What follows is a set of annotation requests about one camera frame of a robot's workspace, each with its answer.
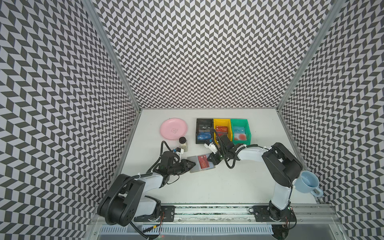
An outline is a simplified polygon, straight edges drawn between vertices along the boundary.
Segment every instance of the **chevron wallpaper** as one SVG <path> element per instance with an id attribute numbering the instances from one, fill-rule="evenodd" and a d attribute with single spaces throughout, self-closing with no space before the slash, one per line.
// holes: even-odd
<path id="1" fill-rule="evenodd" d="M 93 0 L 143 108 L 274 107 L 333 0 Z"/>
<path id="2" fill-rule="evenodd" d="M 0 85 L 0 239 L 80 238 L 135 112 L 79 0 L 0 0 Z"/>
<path id="3" fill-rule="evenodd" d="M 283 109 L 351 239 L 384 239 L 384 4 L 347 1 Z"/>

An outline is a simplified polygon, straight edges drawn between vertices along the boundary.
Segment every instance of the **bottle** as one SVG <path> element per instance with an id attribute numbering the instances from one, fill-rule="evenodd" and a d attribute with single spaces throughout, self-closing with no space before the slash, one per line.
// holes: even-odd
<path id="1" fill-rule="evenodd" d="M 187 140 L 185 139 L 185 137 L 181 137 L 179 138 L 179 147 L 184 149 L 184 152 L 187 152 L 188 151 L 188 145 L 187 145 Z"/>

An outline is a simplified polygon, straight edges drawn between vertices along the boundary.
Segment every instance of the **pink plate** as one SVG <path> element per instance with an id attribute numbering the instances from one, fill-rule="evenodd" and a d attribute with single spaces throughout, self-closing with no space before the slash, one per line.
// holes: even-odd
<path id="1" fill-rule="evenodd" d="M 187 133 L 187 123 L 180 118 L 171 118 L 163 122 L 160 133 L 167 140 L 178 140 Z"/>

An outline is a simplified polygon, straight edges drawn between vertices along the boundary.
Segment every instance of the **yellow storage bin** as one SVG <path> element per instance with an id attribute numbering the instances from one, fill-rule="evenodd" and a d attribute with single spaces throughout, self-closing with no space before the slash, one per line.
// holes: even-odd
<path id="1" fill-rule="evenodd" d="M 216 118 L 214 119 L 214 128 L 216 130 L 216 126 L 225 126 L 228 128 L 228 138 L 232 141 L 232 127 L 231 127 L 231 119 L 220 119 Z"/>

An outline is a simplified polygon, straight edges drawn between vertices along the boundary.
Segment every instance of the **mug handle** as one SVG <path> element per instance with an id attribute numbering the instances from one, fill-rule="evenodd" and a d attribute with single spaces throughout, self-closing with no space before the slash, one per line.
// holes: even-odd
<path id="1" fill-rule="evenodd" d="M 311 191 L 312 195 L 314 195 L 315 197 L 322 197 L 323 196 L 324 192 L 319 187 L 315 188 L 314 190 Z"/>

